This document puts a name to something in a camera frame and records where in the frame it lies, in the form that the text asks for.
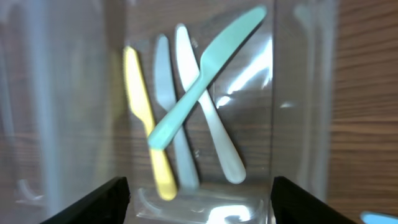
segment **knife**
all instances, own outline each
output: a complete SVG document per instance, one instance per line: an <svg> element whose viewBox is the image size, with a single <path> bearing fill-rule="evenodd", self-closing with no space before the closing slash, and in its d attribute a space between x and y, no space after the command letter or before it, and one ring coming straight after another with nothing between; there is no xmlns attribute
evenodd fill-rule
<svg viewBox="0 0 398 224"><path fill-rule="evenodd" d="M129 46L124 48L124 83L130 110L144 123L148 136L155 126L155 121L137 52ZM172 200L177 195L177 186L166 152L150 148L149 155L157 193L164 200Z"/></svg>
<svg viewBox="0 0 398 224"><path fill-rule="evenodd" d="M169 145L207 86L265 15L264 7L255 7L233 21L214 38L201 56L198 79L155 127L148 137L150 146L164 149Z"/></svg>
<svg viewBox="0 0 398 224"><path fill-rule="evenodd" d="M182 86L187 91L198 78L199 68L193 54L188 30L183 24L177 25L175 29L175 53ZM229 138L207 90L199 98L199 104L209 125L225 177L231 183L241 183L246 178L242 160Z"/></svg>
<svg viewBox="0 0 398 224"><path fill-rule="evenodd" d="M170 111L177 102L170 60L169 40L160 34L155 47L154 82L156 100L164 110ZM174 140L175 158L180 186L183 190L199 188L199 179L183 125Z"/></svg>

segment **black object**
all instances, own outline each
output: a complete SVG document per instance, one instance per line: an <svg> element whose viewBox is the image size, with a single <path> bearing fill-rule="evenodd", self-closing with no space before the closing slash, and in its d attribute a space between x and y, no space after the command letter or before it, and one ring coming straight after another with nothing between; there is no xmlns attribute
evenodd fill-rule
<svg viewBox="0 0 398 224"><path fill-rule="evenodd" d="M271 202L277 224L355 223L285 177L275 177Z"/></svg>
<svg viewBox="0 0 398 224"><path fill-rule="evenodd" d="M127 178L115 177L42 224L122 224L129 203Z"/></svg>

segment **green knife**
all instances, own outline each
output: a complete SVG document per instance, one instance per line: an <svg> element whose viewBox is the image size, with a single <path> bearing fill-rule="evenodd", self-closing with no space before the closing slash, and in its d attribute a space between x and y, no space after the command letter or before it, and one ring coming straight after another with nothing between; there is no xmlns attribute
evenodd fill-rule
<svg viewBox="0 0 398 224"><path fill-rule="evenodd" d="M265 7L255 7L232 22L210 43L201 56L198 79L148 137L151 147L165 149L170 144L207 86L265 16Z"/></svg>

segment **yellow knife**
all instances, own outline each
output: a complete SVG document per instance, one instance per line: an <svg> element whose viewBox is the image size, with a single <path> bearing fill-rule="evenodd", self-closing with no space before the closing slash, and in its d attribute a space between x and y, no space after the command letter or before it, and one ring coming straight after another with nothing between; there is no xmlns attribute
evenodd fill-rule
<svg viewBox="0 0 398 224"><path fill-rule="evenodd" d="M124 48L124 83L130 110L144 123L146 135L149 136L155 128L155 121L137 52L129 46ZM172 200L177 195L177 186L166 152L151 148L149 154L157 193L164 200Z"/></svg>

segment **plastic container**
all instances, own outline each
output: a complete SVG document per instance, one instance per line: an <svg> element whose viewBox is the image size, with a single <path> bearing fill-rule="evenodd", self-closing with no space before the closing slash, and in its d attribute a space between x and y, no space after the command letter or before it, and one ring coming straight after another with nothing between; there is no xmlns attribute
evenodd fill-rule
<svg viewBox="0 0 398 224"><path fill-rule="evenodd" d="M142 123L127 107L123 47L139 53L157 122L157 36L184 23L200 55L229 23L262 5L267 16L208 87L246 167L229 183L200 106L185 129L201 188L171 202L155 191ZM336 2L1 1L0 223L38 223L116 175L132 197L126 223L266 223L272 178L324 200ZM175 170L172 146L167 154Z"/></svg>

